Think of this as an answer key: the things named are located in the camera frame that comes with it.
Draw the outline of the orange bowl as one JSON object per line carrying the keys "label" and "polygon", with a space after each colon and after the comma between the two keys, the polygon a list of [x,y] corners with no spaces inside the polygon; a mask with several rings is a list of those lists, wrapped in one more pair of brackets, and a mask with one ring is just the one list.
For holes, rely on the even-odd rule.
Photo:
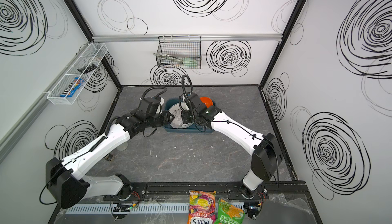
{"label": "orange bowl", "polygon": [[207,108],[213,106],[213,101],[209,97],[203,96],[203,97],[200,97],[200,100],[203,104],[206,105]]}

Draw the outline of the white plate red characters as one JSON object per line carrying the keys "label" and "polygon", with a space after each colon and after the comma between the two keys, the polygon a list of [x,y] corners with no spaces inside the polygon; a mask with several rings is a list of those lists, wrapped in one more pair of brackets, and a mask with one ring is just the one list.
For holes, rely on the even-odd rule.
{"label": "white plate red characters", "polygon": [[173,116],[174,119],[170,123],[171,127],[174,129],[185,129],[190,127],[193,123],[184,123],[182,120],[182,110],[180,108],[179,103],[174,104],[173,106],[170,107],[168,110]]}

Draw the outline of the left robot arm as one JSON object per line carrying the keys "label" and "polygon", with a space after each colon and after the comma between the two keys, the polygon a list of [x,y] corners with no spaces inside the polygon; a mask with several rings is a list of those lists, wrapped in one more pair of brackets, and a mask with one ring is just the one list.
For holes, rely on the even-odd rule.
{"label": "left robot arm", "polygon": [[162,109],[164,99],[157,95],[142,98],[139,107],[121,117],[114,117],[106,131],[82,149],[62,160],[46,163],[46,189],[62,209],[68,209],[85,198],[114,196],[126,201],[133,190],[130,181],[122,174],[109,177],[91,177],[88,171],[114,149],[147,128],[158,129],[168,125],[173,115]]}

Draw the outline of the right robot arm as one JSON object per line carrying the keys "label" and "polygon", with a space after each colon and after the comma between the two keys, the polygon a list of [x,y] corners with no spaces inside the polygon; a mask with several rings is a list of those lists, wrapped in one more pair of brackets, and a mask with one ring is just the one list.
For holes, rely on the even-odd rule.
{"label": "right robot arm", "polygon": [[208,107],[195,93],[179,96],[181,102],[188,108],[183,112],[184,122],[192,121],[198,126],[206,126],[226,135],[252,156],[250,170],[242,179],[245,197],[254,196],[263,182],[269,182],[275,173],[279,173],[283,155],[273,134],[264,135],[241,125],[216,106]]}

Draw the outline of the teal plastic bin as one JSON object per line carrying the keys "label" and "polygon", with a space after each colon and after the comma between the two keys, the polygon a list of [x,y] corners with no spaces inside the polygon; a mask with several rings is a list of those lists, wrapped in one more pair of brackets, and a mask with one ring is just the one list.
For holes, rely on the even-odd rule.
{"label": "teal plastic bin", "polygon": [[[175,99],[175,98],[168,99],[164,103],[163,110],[169,111],[173,106],[175,106],[175,108],[179,108],[178,99]],[[212,130],[208,127],[206,127],[205,129],[202,129],[201,127],[197,127],[195,124],[192,124],[189,127],[183,128],[183,129],[173,128],[169,124],[169,125],[163,126],[163,129],[169,133],[204,133],[204,134],[206,134],[206,133],[213,133],[214,132],[214,130]]]}

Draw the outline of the green item in basket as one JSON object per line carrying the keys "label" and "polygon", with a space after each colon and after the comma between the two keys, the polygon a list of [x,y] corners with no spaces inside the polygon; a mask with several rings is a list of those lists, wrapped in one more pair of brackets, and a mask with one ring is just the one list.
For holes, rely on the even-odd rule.
{"label": "green item in basket", "polygon": [[182,60],[182,64],[186,67],[186,68],[197,68],[199,65],[199,61],[196,58],[192,58],[192,57],[183,57],[181,58]]}

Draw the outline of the blue candy packet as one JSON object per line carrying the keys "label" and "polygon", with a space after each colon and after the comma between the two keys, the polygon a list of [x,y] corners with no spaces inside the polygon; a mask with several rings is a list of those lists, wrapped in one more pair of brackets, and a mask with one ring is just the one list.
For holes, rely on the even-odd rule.
{"label": "blue candy packet", "polygon": [[75,77],[69,86],[64,90],[64,92],[60,95],[61,98],[71,98],[75,92],[84,84],[84,80],[81,78]]}

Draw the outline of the pink fruit candy bag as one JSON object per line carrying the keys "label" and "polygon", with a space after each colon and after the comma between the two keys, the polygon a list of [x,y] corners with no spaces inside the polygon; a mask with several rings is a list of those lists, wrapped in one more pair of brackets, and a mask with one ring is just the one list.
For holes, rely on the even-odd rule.
{"label": "pink fruit candy bag", "polygon": [[189,191],[188,224],[213,224],[216,192]]}

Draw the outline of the green snack bag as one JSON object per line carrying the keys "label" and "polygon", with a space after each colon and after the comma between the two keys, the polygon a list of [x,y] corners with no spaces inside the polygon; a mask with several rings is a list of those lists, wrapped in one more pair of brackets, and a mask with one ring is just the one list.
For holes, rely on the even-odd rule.
{"label": "green snack bag", "polygon": [[218,213],[214,224],[242,224],[244,217],[245,212],[242,209],[220,199],[218,202]]}

